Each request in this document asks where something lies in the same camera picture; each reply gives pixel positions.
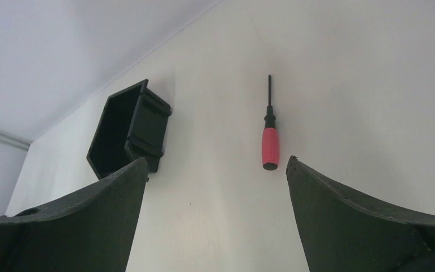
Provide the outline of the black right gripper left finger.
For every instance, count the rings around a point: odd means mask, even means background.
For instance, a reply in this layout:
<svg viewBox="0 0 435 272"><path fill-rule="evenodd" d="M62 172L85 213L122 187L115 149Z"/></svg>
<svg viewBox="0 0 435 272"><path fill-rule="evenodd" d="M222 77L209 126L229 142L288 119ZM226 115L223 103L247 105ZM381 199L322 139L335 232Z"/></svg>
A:
<svg viewBox="0 0 435 272"><path fill-rule="evenodd" d="M91 185L0 216L0 271L125 271L148 180L138 159Z"/></svg>

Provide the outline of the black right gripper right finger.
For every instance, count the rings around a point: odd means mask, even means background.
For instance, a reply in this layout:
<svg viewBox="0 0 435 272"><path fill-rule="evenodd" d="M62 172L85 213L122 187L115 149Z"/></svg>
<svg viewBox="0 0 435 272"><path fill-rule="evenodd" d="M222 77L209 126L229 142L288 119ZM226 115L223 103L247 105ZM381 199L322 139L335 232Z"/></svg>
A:
<svg viewBox="0 0 435 272"><path fill-rule="evenodd" d="M286 175L310 271L435 271L435 215L374 198L295 156Z"/></svg>

